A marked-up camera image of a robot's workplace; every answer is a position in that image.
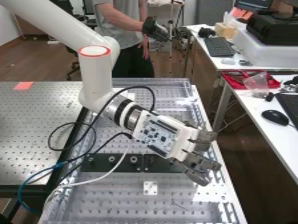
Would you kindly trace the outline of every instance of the metal table surface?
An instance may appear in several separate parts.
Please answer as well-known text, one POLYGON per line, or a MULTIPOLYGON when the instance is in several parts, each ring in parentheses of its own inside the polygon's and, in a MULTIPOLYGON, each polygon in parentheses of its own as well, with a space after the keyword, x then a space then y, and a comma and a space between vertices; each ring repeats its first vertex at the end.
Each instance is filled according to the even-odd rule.
MULTIPOLYGON (((195 125, 206 123, 206 113, 187 79, 130 79, 114 81, 114 86, 148 86, 156 95, 155 111, 195 125)), ((146 90, 128 90, 134 100, 144 107, 151 97, 146 90)), ((90 122, 94 115, 85 117, 90 122)), ((122 129, 107 119, 95 123, 97 147, 122 129)), ((71 151, 81 154, 91 140, 89 134, 71 151)), ((99 153, 120 153, 128 147, 128 153, 151 154, 136 142, 118 137, 99 153)), ((164 223, 246 223, 232 184, 214 142, 204 156, 222 164, 219 172, 210 172, 211 182, 206 187, 196 186, 180 173, 118 173, 114 172, 102 181, 59 190, 46 204, 39 219, 42 224, 164 224, 164 223), (143 181, 155 181, 158 195, 143 195, 143 181)), ((69 164, 66 172, 79 161, 69 164)), ((101 176, 98 172, 77 170, 65 179, 63 184, 81 182, 101 176)))
MULTIPOLYGON (((34 82, 13 90, 17 82, 0 83, 0 187, 18 186, 31 173, 57 163, 59 152, 47 149, 47 136, 62 123, 77 120, 79 82, 34 82)), ((53 139, 63 147, 70 128, 53 139)), ((45 185, 49 176, 33 185, 45 185)))

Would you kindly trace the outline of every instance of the white box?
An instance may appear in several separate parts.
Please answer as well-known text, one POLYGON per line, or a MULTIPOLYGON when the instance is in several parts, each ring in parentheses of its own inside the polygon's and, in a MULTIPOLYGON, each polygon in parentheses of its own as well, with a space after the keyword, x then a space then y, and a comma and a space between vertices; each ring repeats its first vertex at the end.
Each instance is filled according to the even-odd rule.
POLYGON ((298 46, 264 45, 244 29, 236 30, 232 43, 252 65, 298 68, 298 46))

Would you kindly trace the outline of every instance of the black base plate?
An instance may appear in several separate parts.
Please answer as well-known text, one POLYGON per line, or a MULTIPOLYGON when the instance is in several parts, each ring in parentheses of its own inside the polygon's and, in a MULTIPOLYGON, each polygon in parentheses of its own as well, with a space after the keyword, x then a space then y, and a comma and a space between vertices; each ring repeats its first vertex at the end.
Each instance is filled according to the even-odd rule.
MULTIPOLYGON (((91 156, 91 160, 86 157, 87 159, 83 161, 81 171, 107 172, 116 164, 120 156, 122 154, 102 153, 91 156)), ((180 173, 182 169, 155 154, 127 154, 114 172, 180 173), (131 163, 131 158, 136 158, 135 163, 131 163)))

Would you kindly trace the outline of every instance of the computer mouse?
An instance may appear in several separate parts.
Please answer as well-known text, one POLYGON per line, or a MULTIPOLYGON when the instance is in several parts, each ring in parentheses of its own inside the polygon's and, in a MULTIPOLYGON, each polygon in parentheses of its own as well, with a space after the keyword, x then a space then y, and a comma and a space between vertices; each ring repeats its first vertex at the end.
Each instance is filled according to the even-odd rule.
POLYGON ((265 110, 261 112, 261 117, 264 119, 267 119, 268 121, 279 124, 279 125, 283 125, 283 126, 287 126, 288 125, 288 118, 287 116, 280 113, 279 111, 276 110, 265 110))
POLYGON ((232 58, 223 58, 220 60, 220 63, 224 65, 234 65, 235 64, 235 60, 232 58))

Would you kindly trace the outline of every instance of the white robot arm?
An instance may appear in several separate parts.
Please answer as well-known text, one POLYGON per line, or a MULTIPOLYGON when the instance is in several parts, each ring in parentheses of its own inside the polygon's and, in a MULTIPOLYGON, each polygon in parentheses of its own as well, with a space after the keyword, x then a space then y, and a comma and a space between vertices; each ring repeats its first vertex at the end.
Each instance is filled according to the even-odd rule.
MULTIPOLYGON (((78 100, 83 107, 98 112, 114 94, 111 69, 119 54, 116 41, 95 33, 49 0, 0 0, 0 5, 78 51, 82 75, 78 100)), ((162 27, 150 30, 151 26, 143 26, 143 29, 162 39, 162 27)), ((207 185, 207 170, 218 171, 220 168, 215 161, 202 156, 215 139, 215 133, 148 112, 120 95, 106 107, 103 116, 132 131, 135 140, 162 158, 182 166, 184 174, 195 183, 207 185)))

